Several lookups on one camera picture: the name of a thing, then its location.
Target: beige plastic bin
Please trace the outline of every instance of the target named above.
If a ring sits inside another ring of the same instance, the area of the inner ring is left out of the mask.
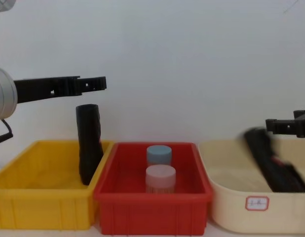
[[[281,140],[281,158],[305,179],[305,140]],[[272,193],[239,141],[209,141],[199,151],[214,190],[211,216],[223,228],[248,234],[305,234],[305,194]]]

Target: blue bottle cap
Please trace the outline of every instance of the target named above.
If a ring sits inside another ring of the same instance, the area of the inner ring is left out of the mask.
[[[172,150],[168,146],[155,145],[147,148],[147,162],[154,164],[170,164]]]

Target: table surface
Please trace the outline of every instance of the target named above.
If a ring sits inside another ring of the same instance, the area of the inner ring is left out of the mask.
[[[100,237],[97,224],[88,231],[11,231],[0,230],[0,237]],[[231,233],[216,226],[214,223],[208,223],[204,236],[206,237],[279,237],[277,235],[241,235]],[[298,235],[285,235],[285,237],[297,237]]]

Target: red plastic bin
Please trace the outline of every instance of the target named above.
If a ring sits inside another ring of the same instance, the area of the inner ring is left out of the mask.
[[[146,193],[146,148],[161,143],[117,143],[94,191],[104,235],[202,235],[212,188],[197,147],[172,148],[177,183],[174,194]]]

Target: black cable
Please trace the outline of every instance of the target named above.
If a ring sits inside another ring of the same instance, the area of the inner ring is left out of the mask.
[[[8,124],[4,119],[2,119],[1,121],[2,121],[3,124],[6,126],[6,128],[8,129],[9,132],[6,133],[6,134],[4,134],[4,135],[1,135],[1,136],[0,136],[0,143],[1,143],[1,142],[4,142],[4,141],[6,141],[6,140],[8,140],[8,139],[10,139],[10,138],[13,137],[12,129],[11,129],[11,127],[9,126],[9,124]]]

